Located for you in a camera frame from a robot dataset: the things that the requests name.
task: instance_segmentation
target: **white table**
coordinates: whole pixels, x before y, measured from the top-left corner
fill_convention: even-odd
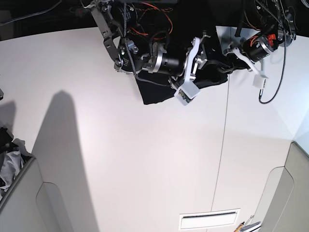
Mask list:
[[[114,71],[97,28],[4,41],[0,121],[26,141],[43,180],[59,186],[76,232],[176,232],[179,214],[233,208],[241,222],[254,214],[269,172],[284,165],[309,109],[299,100],[309,99],[306,42],[289,47],[273,104],[260,105],[252,75],[239,71],[183,107],[176,99],[143,105],[133,77]],[[281,62],[270,62],[282,51],[266,59],[274,77],[265,98],[281,72]]]

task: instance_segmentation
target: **clothing pile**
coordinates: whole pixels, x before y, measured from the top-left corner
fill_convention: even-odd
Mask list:
[[[6,194],[29,157],[23,156],[19,147],[12,143],[7,129],[0,128],[0,201]]]

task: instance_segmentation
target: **black cloth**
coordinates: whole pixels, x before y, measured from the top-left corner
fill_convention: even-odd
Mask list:
[[[204,0],[181,0],[174,6],[169,14],[173,21],[174,28],[170,35],[170,44],[179,48],[191,47],[191,41],[194,37],[202,37],[203,31],[206,31],[211,38],[207,40],[205,46],[210,48],[207,53],[208,59],[221,60],[223,58],[220,42],[217,36],[215,24],[211,21],[207,1]],[[139,76],[143,79],[155,81],[157,83],[168,85],[169,76],[160,73],[148,73],[142,71]],[[197,70],[194,83],[199,88],[220,85],[227,81],[227,74],[217,71],[215,64],[208,65],[203,70]],[[161,87],[154,84],[141,82],[137,80],[140,94],[144,104],[163,102],[174,96],[175,90],[171,87]]]
[[[8,134],[6,128],[0,128],[0,153],[7,150],[7,144],[10,144],[13,138]]]

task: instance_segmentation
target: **metal bracket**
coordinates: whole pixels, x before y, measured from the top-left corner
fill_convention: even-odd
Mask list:
[[[134,44],[132,40],[127,40],[127,45],[129,49],[133,52],[133,54],[137,54],[139,52],[139,48]]]
[[[255,73],[254,80],[253,80],[253,86],[257,87],[258,89],[264,89],[266,80],[268,79],[267,76],[264,75],[262,71],[258,71],[256,66],[251,62],[251,60],[240,53],[240,50],[235,47],[231,50],[232,53],[234,53],[239,59],[244,61],[251,70]]]
[[[174,96],[180,100],[183,105],[189,104],[201,91],[192,81],[192,66],[198,53],[199,43],[200,39],[195,37],[193,40],[193,48],[187,57],[187,65],[183,76],[183,84],[176,90],[174,94]]]
[[[199,56],[197,56],[197,63],[198,63],[198,69],[203,69],[204,65],[207,62],[207,56],[206,56],[206,51],[205,51],[205,46],[202,44],[202,51]]]
[[[100,10],[98,9],[98,7],[94,8],[91,11],[91,14],[99,28],[99,30],[101,31],[101,34],[104,38],[104,46],[106,47],[106,50],[108,52],[108,54],[110,55],[110,57],[112,58],[113,61],[116,61],[117,59],[119,59],[119,55],[118,55],[118,50],[112,40],[112,32],[104,18],[104,16],[102,15],[102,13],[100,12]]]

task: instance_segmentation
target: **vent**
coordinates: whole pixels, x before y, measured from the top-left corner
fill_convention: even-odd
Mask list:
[[[214,227],[232,226],[237,222],[240,209],[198,214],[180,214],[179,230],[199,230]]]

